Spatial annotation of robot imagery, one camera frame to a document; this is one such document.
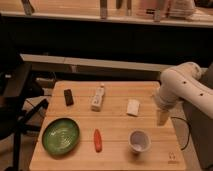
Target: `wooden tabletop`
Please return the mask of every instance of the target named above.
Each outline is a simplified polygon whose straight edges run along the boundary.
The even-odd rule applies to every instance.
[[[31,171],[184,171],[185,162],[177,142],[171,120],[157,126],[157,107],[152,95],[157,82],[104,82],[105,97],[100,112],[90,109],[91,100],[101,82],[57,82],[53,90],[42,130],[30,164]],[[71,89],[74,105],[66,107],[63,90]],[[140,101],[138,117],[126,114],[129,99]],[[68,117],[80,127],[77,147],[60,158],[52,158],[41,144],[47,125],[57,118]],[[93,143],[95,129],[99,129],[103,150],[96,153]],[[149,151],[135,156],[128,138],[132,131],[142,130],[151,139]]]

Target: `black chair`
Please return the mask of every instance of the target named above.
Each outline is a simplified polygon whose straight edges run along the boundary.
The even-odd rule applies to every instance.
[[[36,82],[31,64],[25,63],[12,47],[7,28],[0,15],[0,140],[14,134],[13,165],[6,171],[19,170],[21,134],[40,131],[39,126],[28,125],[30,118],[48,102],[42,100],[29,112],[23,110],[26,98],[44,94]]]

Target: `white cup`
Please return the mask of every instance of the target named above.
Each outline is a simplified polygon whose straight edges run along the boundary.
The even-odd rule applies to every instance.
[[[130,134],[129,144],[134,154],[139,154],[149,150],[151,140],[147,133],[143,131],[134,131]]]

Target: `cable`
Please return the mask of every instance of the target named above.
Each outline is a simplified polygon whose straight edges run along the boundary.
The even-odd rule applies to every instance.
[[[35,106],[29,100],[25,99],[25,101],[29,103],[33,108],[35,108]],[[40,111],[38,111],[38,114],[40,117],[44,118],[44,116],[40,113]]]
[[[186,141],[186,144],[181,148],[181,150],[183,151],[183,150],[185,150],[185,149],[188,147],[188,145],[189,145],[190,134],[191,134],[191,125],[190,125],[185,119],[183,119],[183,118],[179,118],[179,117],[171,117],[171,118],[172,118],[172,119],[179,119],[179,120],[185,122],[186,125],[187,125],[187,127],[188,127],[189,132],[188,132],[188,136],[187,136],[187,141]]]

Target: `orange carrot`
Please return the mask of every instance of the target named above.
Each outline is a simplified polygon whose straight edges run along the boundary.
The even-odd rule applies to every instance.
[[[95,129],[95,132],[94,132],[94,145],[95,145],[95,151],[96,152],[102,151],[101,133],[98,129]]]

